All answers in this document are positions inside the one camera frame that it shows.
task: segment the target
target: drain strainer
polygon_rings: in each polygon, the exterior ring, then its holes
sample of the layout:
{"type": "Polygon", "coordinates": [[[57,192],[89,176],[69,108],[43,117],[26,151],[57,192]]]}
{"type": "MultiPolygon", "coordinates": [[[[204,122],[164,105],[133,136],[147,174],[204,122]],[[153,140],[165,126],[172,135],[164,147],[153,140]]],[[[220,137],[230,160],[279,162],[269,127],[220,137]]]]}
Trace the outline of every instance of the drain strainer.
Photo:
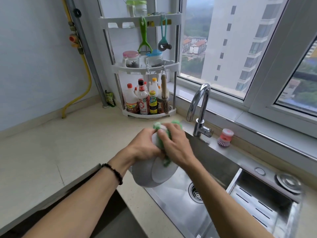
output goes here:
{"type": "Polygon", "coordinates": [[[192,198],[193,201],[197,202],[198,204],[203,204],[203,199],[201,198],[199,192],[196,190],[193,183],[191,183],[188,187],[189,196],[192,198]]]}

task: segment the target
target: stainless steel sink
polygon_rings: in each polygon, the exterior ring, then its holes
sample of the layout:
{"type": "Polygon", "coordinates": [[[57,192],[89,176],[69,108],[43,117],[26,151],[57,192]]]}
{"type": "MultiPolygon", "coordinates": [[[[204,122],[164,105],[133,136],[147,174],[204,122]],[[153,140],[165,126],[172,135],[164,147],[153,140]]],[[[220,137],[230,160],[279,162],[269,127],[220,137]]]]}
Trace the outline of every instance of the stainless steel sink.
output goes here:
{"type": "MultiPolygon", "coordinates": [[[[283,189],[273,171],[234,148],[219,147],[213,137],[193,137],[193,126],[185,121],[182,126],[197,159],[240,205],[276,238],[295,237],[303,194],[283,189]]],[[[145,190],[185,238],[219,237],[199,192],[180,167],[165,183],[145,190]]]]}

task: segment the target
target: chrome faucet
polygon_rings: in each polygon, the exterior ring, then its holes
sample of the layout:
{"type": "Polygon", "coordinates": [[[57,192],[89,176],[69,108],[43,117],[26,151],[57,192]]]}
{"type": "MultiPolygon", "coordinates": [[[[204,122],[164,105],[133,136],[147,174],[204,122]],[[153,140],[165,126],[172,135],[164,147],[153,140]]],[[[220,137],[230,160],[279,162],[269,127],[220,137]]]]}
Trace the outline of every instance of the chrome faucet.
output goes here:
{"type": "Polygon", "coordinates": [[[191,105],[189,106],[186,120],[191,122],[193,120],[196,107],[201,99],[204,96],[203,103],[201,104],[201,110],[199,114],[199,118],[196,119],[196,124],[194,127],[193,136],[200,137],[201,134],[206,135],[207,137],[211,137],[214,131],[211,128],[207,128],[204,126],[204,115],[207,107],[207,102],[210,94],[210,85],[208,83],[204,83],[200,86],[199,90],[194,95],[191,105]]]}

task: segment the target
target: jar with green lid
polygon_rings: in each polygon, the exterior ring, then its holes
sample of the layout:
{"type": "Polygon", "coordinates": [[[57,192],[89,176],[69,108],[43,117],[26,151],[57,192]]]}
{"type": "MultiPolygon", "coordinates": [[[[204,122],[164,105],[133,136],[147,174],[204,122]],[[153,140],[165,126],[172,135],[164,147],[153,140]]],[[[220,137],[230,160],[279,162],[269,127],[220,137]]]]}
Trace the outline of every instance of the jar with green lid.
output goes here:
{"type": "Polygon", "coordinates": [[[158,103],[156,98],[156,93],[154,90],[150,91],[150,114],[158,113],[158,103]]]}
{"type": "Polygon", "coordinates": [[[127,0],[125,3],[130,17],[147,16],[146,0],[127,0]]]}

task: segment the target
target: countertop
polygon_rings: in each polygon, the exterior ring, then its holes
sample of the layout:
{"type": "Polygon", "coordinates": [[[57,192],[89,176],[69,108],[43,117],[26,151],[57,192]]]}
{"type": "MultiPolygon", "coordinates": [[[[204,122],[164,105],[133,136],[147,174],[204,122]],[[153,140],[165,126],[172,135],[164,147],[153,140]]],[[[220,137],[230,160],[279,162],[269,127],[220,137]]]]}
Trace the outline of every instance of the countertop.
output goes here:
{"type": "MultiPolygon", "coordinates": [[[[159,121],[183,119],[175,115],[159,121]]],[[[153,122],[96,104],[1,140],[0,235],[97,164],[109,161],[153,122]]],[[[130,172],[117,190],[148,237],[183,237],[130,172]]],[[[307,187],[296,238],[314,237],[316,224],[317,192],[307,187]]]]}

